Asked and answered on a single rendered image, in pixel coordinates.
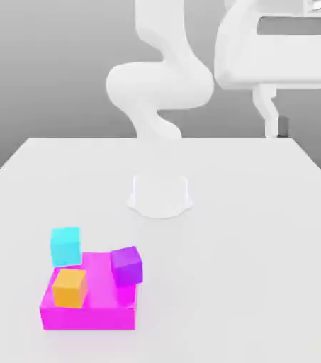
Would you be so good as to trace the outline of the small cyan cube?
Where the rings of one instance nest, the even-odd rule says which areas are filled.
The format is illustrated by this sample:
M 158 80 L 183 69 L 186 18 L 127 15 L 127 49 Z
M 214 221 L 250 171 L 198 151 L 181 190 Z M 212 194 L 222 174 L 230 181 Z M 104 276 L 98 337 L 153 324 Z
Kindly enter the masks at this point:
M 53 228 L 50 253 L 53 267 L 80 265 L 82 260 L 80 227 Z

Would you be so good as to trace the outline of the small orange cube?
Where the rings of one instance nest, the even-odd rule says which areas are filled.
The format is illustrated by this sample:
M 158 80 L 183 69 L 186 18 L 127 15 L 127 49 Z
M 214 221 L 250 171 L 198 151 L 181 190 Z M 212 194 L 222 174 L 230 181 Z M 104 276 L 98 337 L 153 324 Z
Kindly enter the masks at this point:
M 88 292 L 86 271 L 61 269 L 52 285 L 56 307 L 82 308 Z

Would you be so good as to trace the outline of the large magenta box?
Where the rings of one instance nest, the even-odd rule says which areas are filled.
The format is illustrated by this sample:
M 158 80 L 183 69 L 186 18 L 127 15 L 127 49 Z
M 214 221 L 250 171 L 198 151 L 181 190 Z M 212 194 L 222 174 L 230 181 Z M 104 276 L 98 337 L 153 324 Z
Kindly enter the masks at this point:
M 40 304 L 46 330 L 133 330 L 137 310 L 137 285 L 118 288 L 113 280 L 108 252 L 84 252 L 88 292 L 81 308 L 56 307 L 52 285 L 60 271 L 54 268 Z

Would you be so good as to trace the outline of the small purple cube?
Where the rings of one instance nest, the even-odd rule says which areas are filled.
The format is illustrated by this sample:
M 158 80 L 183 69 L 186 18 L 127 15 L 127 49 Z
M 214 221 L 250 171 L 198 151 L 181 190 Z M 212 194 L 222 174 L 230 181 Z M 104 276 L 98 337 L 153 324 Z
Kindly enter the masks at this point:
M 110 252 L 111 271 L 117 287 L 143 282 L 142 259 L 136 246 Z

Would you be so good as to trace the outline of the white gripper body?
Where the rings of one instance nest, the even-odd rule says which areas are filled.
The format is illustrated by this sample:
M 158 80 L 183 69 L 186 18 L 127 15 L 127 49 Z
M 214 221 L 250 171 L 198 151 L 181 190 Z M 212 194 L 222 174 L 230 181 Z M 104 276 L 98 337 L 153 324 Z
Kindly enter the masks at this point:
M 214 77 L 223 89 L 321 89 L 321 35 L 260 35 L 259 0 L 224 0 Z

